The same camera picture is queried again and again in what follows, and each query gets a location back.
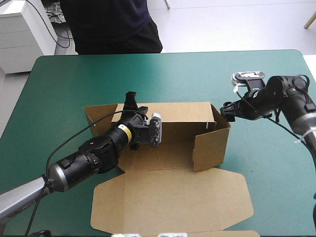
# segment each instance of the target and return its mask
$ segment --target white cable tie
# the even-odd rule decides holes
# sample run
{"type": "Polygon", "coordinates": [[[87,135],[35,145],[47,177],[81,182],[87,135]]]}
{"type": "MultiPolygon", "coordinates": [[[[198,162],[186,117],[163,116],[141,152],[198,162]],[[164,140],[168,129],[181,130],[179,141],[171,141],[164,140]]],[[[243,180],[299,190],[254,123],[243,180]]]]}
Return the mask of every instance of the white cable tie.
{"type": "Polygon", "coordinates": [[[297,139],[296,141],[294,141],[294,143],[301,143],[302,140],[304,139],[304,137],[306,137],[308,134],[310,134],[311,132],[314,132],[316,131],[316,127],[313,127],[311,129],[309,129],[307,132],[305,132],[301,137],[300,139],[297,139]]]}
{"type": "Polygon", "coordinates": [[[241,85],[241,83],[237,83],[236,86],[234,87],[234,93],[238,92],[238,87],[241,85]]]}

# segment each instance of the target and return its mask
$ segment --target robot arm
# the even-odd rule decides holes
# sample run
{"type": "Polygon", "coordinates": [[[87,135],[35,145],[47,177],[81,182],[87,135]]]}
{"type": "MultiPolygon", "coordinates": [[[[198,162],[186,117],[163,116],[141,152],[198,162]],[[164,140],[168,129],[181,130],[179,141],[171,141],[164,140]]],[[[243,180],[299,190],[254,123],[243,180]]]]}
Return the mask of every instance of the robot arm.
{"type": "Polygon", "coordinates": [[[52,164],[44,175],[0,195],[0,224],[5,224],[38,199],[52,192],[65,192],[95,173],[105,173],[118,165],[126,145],[158,147],[161,142],[161,116],[145,119],[147,107],[137,107],[135,92],[128,92],[121,118],[104,135],[91,138],[78,151],[52,164]]]}
{"type": "Polygon", "coordinates": [[[228,122],[235,117],[256,120],[271,117],[276,119],[283,112],[295,134],[304,136],[312,156],[316,157],[316,106],[308,95],[309,79],[307,76],[274,76],[267,85],[262,72],[233,74],[232,83],[246,86],[248,92],[242,99],[226,102],[221,114],[228,122]]]}

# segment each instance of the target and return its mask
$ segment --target cardboard box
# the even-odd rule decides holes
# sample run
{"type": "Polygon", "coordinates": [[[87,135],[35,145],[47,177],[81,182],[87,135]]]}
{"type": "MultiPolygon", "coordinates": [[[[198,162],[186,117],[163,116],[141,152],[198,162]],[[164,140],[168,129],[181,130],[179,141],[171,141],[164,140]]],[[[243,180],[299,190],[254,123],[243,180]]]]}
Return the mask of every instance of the cardboard box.
{"type": "MultiPolygon", "coordinates": [[[[251,217],[253,207],[241,174],[213,168],[224,161],[230,125],[209,102],[138,106],[148,106],[148,116],[161,114],[162,143],[156,149],[142,145],[138,151],[122,152],[119,166],[125,173],[94,190],[91,226],[142,236],[170,232],[232,236],[218,231],[251,217]]],[[[84,110],[91,124],[122,107],[84,110]]],[[[99,122],[91,127],[92,134],[103,134],[119,118],[99,122]]],[[[247,232],[247,236],[258,235],[247,232]]]]}

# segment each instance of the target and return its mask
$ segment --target black pants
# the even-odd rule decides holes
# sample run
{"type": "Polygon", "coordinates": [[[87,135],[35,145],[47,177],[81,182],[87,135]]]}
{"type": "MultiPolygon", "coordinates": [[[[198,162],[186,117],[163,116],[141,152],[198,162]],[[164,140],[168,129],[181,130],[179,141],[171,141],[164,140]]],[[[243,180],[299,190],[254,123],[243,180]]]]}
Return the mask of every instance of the black pants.
{"type": "Polygon", "coordinates": [[[76,52],[83,54],[160,53],[162,44],[157,25],[151,20],[139,34],[116,43],[86,42],[74,37],[76,52]]]}

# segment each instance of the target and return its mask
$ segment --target white floor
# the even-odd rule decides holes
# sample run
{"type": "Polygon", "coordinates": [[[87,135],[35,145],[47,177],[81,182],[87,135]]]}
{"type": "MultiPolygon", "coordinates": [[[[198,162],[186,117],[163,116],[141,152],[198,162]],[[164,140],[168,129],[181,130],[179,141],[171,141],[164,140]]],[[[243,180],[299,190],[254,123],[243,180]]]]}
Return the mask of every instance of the white floor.
{"type": "MultiPolygon", "coordinates": [[[[297,49],[316,78],[316,0],[148,0],[165,52],[297,49]]],[[[57,31],[66,36],[64,28],[57,31]]],[[[55,54],[75,54],[56,48],[55,54]]],[[[0,70],[0,135],[27,80],[28,73],[0,70]]]]}

